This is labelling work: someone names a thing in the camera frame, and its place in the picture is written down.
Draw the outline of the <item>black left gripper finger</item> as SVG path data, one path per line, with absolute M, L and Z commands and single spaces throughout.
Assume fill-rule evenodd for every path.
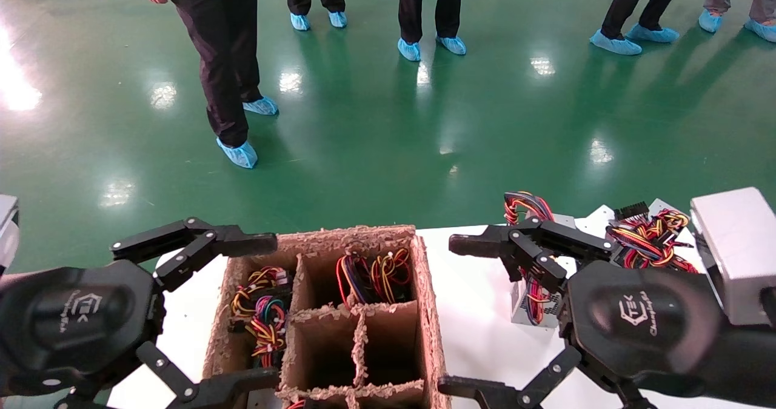
M 245 233 L 238 225 L 186 218 L 117 241 L 110 249 L 115 260 L 137 265 L 175 252 L 155 273 L 161 288 L 173 292 L 218 256 L 268 255 L 278 246 L 274 233 Z
M 194 384 L 151 342 L 140 345 L 136 356 L 175 394 L 167 408 L 233 408 L 244 393 L 275 389 L 280 383 L 277 368 L 250 368 Z

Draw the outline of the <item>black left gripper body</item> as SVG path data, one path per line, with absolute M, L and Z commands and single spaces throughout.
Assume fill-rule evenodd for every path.
M 2 397 L 100 391 L 141 366 L 161 332 L 164 298 L 132 262 L 2 277 Z

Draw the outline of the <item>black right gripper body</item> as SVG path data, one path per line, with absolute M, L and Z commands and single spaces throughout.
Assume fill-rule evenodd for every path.
M 563 335 L 607 391 L 702 391 L 700 367 L 725 325 L 705 274 L 594 262 L 566 283 Z

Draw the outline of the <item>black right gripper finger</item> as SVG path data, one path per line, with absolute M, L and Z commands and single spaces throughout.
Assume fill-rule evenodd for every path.
M 449 237 L 449 251 L 498 258 L 510 282 L 531 279 L 551 294 L 565 294 L 570 274 L 557 257 L 573 258 L 580 270 L 593 262 L 610 263 L 614 246 L 555 221 L 529 218 L 516 225 L 488 225 L 479 235 L 455 233 Z
M 477 401 L 480 408 L 541 408 L 583 359 L 580 347 L 568 345 L 522 389 L 504 382 L 449 375 L 441 376 L 436 387 L 444 395 Z

